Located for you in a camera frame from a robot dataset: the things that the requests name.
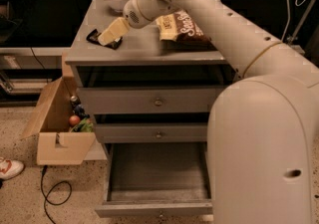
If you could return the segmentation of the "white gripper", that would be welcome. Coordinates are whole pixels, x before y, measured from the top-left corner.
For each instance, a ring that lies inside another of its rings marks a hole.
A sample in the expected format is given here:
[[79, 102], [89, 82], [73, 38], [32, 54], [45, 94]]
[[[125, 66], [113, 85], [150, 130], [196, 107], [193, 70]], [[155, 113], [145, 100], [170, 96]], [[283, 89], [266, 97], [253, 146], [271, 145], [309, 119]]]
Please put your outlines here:
[[156, 18], [175, 12], [177, 8], [164, 0], [130, 0], [124, 8], [124, 17], [115, 19], [98, 36], [98, 42], [106, 46], [130, 31], [130, 26], [140, 29]]

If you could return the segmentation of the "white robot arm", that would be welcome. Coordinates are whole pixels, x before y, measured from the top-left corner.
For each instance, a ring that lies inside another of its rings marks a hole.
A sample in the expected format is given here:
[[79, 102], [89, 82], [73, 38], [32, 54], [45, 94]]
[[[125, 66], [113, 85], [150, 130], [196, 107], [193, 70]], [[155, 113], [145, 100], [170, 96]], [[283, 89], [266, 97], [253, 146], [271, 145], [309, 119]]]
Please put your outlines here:
[[208, 122], [214, 224], [315, 224], [317, 67], [220, 0], [130, 0], [98, 41], [107, 45], [176, 9], [240, 77], [216, 99]]

